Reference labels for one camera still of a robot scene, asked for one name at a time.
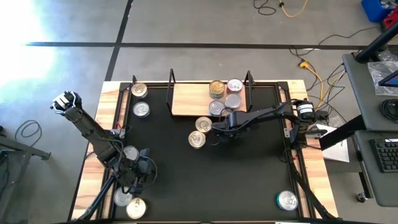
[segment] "blue box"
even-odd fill
[[[392,9],[384,9],[380,0],[362,0],[362,7],[371,22],[382,22],[392,11]]]

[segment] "keyboard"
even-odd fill
[[[398,142],[389,142],[385,139],[373,139],[374,156],[381,172],[398,172]]]

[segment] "can lid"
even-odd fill
[[[287,211],[295,210],[299,204],[296,195],[288,190],[279,193],[278,203],[284,210]]]
[[[199,148],[205,144],[206,136],[200,131],[192,131],[191,134],[189,134],[188,142],[192,147]]]
[[[225,99],[225,106],[228,108],[236,109],[242,104],[242,98],[238,94],[229,94]]]
[[[202,133],[207,133],[211,129],[211,120],[208,117],[200,117],[195,122],[195,127]]]
[[[124,207],[131,202],[132,198],[133,198],[132,194],[130,193],[124,194],[122,191],[122,187],[120,187],[115,191],[113,201],[117,206]]]
[[[220,100],[213,100],[209,104],[209,112],[212,115],[220,115],[224,108],[225,108],[225,105]]]
[[[237,78],[232,78],[228,81],[227,86],[232,91],[241,91],[243,88],[243,82]]]
[[[146,210],[147,205],[141,198],[134,198],[126,207],[127,215],[132,219],[141,218],[145,214]]]
[[[134,105],[132,110],[137,116],[145,116],[149,113],[149,105],[145,102],[138,102]]]
[[[126,157],[132,161],[135,161],[138,158],[139,152],[134,146],[126,146],[123,149]]]
[[[214,80],[210,83],[210,91],[214,94],[223,93],[225,90],[225,85],[219,80]]]
[[[134,96],[144,96],[147,92],[147,85],[143,83],[136,83],[131,88],[131,93]]]

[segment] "monitor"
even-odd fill
[[[398,87],[398,70],[379,81],[379,86]]]

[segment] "yellow cable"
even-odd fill
[[[285,7],[284,7],[284,6],[282,6],[282,10],[284,11],[284,14],[285,14],[287,17],[293,18],[293,17],[296,17],[296,16],[300,15],[300,14],[304,11],[305,6],[307,6],[307,3],[308,3],[308,0],[305,0],[305,3],[304,3],[304,5],[303,5],[303,8],[301,8],[300,12],[298,12],[298,13],[297,13],[296,15],[294,15],[294,16],[291,16],[291,15],[287,14],[287,12],[285,11]]]
[[[321,79],[321,76],[319,76],[318,73],[316,73],[316,72],[315,72],[314,70],[312,70],[310,67],[305,67],[305,68],[308,69],[308,71],[312,72],[312,73],[318,78],[319,82],[321,83],[321,92],[320,92],[320,95],[319,95],[319,99],[321,99],[321,100],[320,100],[320,102],[321,102],[322,99],[323,99],[323,95],[322,95],[322,93],[323,93],[323,81],[322,81],[322,79]]]
[[[329,91],[333,88],[333,86],[336,84],[336,82],[338,81],[339,78],[340,78],[340,76],[337,77],[337,78],[335,79],[335,81],[333,81],[333,83],[331,83],[331,85],[329,86],[328,90],[327,90],[326,93],[322,96],[321,100],[319,101],[319,103],[318,103],[318,105],[315,107],[315,109],[318,109],[319,107],[321,107],[322,102],[323,102],[323,99],[326,97],[326,95],[329,93]]]

